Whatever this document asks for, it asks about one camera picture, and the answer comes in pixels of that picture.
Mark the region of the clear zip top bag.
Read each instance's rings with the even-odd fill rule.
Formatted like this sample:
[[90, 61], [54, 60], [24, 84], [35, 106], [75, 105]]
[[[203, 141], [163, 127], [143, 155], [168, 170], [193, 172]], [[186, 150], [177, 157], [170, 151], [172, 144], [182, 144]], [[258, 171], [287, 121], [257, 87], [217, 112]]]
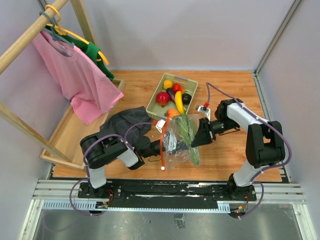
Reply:
[[160, 158], [163, 171], [170, 171], [180, 164], [188, 162], [198, 167], [200, 151], [192, 147], [199, 129], [201, 116], [198, 114], [183, 114], [167, 118], [160, 137]]

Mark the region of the green fake leafy vegetable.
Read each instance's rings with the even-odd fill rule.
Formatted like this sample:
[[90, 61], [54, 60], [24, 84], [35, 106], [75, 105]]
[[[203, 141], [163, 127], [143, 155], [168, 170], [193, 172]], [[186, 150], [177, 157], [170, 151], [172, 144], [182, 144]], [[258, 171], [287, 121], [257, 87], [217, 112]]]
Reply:
[[192, 147], [199, 128], [200, 115], [183, 114], [174, 117], [175, 128], [182, 142], [186, 145], [189, 159], [195, 167], [200, 165], [200, 152], [198, 147]]

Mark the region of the orange fake peach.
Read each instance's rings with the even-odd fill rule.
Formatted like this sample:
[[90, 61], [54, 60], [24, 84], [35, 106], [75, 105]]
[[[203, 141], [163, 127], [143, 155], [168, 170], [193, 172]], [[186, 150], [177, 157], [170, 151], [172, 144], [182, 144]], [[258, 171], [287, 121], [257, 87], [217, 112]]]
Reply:
[[165, 117], [171, 118], [171, 119], [173, 117], [180, 116], [180, 115], [181, 115], [181, 113], [178, 110], [174, 109], [174, 108], [168, 109], [164, 114]]

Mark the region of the dark fake avocado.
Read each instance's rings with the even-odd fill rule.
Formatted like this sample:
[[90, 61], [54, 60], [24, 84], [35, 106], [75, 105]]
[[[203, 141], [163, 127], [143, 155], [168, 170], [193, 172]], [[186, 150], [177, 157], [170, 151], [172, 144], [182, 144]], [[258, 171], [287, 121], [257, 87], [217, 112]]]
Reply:
[[190, 104], [190, 102], [192, 100], [192, 96], [190, 94], [183, 93], [181, 97], [182, 97], [182, 103], [184, 105], [189, 105]]

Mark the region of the yellow fake banana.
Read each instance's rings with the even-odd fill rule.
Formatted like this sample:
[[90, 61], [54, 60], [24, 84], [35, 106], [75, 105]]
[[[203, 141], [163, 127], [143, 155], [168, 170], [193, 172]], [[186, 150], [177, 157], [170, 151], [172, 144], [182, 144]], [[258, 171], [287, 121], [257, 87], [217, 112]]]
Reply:
[[184, 115], [185, 114], [185, 108], [182, 100], [182, 92], [177, 91], [175, 93], [175, 105], [177, 107], [177, 110], [179, 111], [180, 114]]

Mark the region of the red fake apple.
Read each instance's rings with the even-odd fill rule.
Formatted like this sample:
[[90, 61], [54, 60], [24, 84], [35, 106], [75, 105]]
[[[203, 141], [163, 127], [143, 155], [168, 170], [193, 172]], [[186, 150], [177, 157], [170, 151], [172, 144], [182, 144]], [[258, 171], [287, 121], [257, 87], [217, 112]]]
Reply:
[[171, 101], [171, 97], [167, 92], [159, 92], [155, 97], [155, 102], [164, 108]]

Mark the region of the purple fake eggplant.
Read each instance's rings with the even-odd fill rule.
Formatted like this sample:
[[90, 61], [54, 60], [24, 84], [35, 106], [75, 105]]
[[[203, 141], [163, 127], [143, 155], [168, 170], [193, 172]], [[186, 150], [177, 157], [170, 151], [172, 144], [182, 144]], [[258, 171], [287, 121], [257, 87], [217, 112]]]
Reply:
[[166, 93], [169, 94], [170, 100], [175, 104], [176, 103], [176, 101], [175, 101], [175, 94], [176, 94], [175, 91], [172, 88], [168, 88], [166, 90]]

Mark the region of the yellow fake orange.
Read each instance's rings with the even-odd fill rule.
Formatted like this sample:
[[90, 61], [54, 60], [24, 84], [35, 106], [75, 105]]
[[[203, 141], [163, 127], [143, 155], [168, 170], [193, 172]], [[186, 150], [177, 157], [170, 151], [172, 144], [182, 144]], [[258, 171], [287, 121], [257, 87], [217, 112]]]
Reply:
[[167, 90], [167, 89], [169, 89], [169, 88], [172, 88], [173, 87], [173, 85], [174, 85], [174, 83], [171, 81], [171, 80], [164, 80], [163, 81], [163, 89], [164, 90]]

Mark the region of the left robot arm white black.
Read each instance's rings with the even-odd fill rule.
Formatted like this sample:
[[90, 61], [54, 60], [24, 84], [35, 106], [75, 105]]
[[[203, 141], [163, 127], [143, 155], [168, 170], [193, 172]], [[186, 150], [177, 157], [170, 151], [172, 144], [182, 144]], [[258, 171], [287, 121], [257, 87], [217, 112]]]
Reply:
[[83, 161], [90, 184], [89, 191], [96, 198], [107, 193], [105, 166], [119, 159], [128, 169], [136, 170], [144, 165], [144, 158], [159, 156], [161, 153], [177, 154], [188, 149], [183, 141], [174, 140], [167, 134], [168, 146], [159, 140], [151, 142], [147, 136], [141, 136], [133, 147], [129, 147], [117, 134], [91, 134], [80, 141]]

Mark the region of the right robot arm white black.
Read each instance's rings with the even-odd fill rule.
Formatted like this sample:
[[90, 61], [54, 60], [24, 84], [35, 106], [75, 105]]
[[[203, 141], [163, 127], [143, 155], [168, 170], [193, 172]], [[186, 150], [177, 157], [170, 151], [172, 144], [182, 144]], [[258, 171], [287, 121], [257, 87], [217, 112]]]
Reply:
[[259, 117], [238, 98], [222, 100], [210, 119], [208, 104], [198, 105], [196, 110], [205, 116], [199, 120], [199, 127], [192, 141], [192, 147], [213, 143], [217, 135], [234, 129], [246, 131], [246, 161], [241, 168], [229, 176], [226, 189], [221, 194], [232, 200], [240, 200], [252, 194], [253, 180], [265, 168], [272, 167], [285, 158], [285, 144], [281, 138], [282, 125]]

